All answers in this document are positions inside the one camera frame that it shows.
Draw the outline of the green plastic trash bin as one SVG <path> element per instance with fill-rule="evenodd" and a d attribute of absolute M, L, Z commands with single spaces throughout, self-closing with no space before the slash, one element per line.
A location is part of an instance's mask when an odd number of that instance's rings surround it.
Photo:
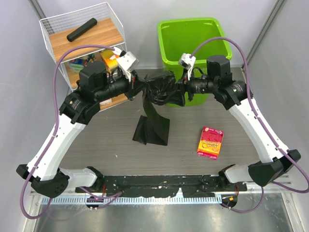
<path fill-rule="evenodd" d="M 182 54 L 191 54 L 208 39 L 225 36 L 218 20 L 211 17 L 162 21 L 157 31 L 162 63 L 165 70 L 174 72 L 176 80 L 183 74 L 183 68 L 178 64 Z M 204 45 L 195 54 L 195 66 L 206 73 L 206 59 L 213 55 L 225 55 L 231 59 L 232 50 L 228 42 L 216 40 Z"/>

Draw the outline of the black trash bag roll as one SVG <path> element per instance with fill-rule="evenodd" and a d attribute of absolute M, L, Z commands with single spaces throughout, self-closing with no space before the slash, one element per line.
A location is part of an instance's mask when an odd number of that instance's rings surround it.
<path fill-rule="evenodd" d="M 98 21 L 95 18 L 89 19 L 87 22 L 85 22 L 80 27 L 75 29 L 73 32 L 68 34 L 67 35 L 67 40 L 69 42 L 73 42 L 74 40 L 76 40 L 77 38 L 79 38 L 80 36 L 85 34 L 87 31 L 92 29 L 97 23 L 98 23 Z"/>

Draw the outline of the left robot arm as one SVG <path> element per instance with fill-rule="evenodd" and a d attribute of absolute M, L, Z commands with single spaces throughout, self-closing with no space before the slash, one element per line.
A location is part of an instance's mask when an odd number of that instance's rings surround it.
<path fill-rule="evenodd" d="M 86 188 L 99 192 L 103 174 L 92 166 L 79 170 L 59 167 L 70 145 L 100 111 L 100 103 L 121 94 L 132 99 L 143 88 L 135 67 L 138 61 L 117 59 L 117 75 L 109 73 L 102 61 L 87 63 L 79 72 L 77 89 L 69 94 L 61 107 L 56 108 L 56 123 L 37 155 L 28 163 L 20 164 L 16 172 L 31 183 L 39 194 L 55 198 L 66 189 Z"/>

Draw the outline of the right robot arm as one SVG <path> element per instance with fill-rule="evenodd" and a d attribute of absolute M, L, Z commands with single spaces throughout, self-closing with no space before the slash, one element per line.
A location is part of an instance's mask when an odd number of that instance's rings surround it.
<path fill-rule="evenodd" d="M 207 59 L 207 72 L 200 78 L 194 76 L 196 58 L 182 54 L 179 64 L 183 76 L 179 81 L 188 93 L 189 100 L 194 94 L 213 94 L 215 99 L 239 122 L 259 157 L 250 165 L 232 164 L 219 172 L 218 185 L 224 191 L 231 190 L 237 182 L 253 181 L 261 187 L 273 183 L 287 173 L 301 155 L 296 149 L 289 149 L 275 134 L 259 111 L 252 93 L 244 81 L 233 80 L 230 61 L 224 55 Z"/>

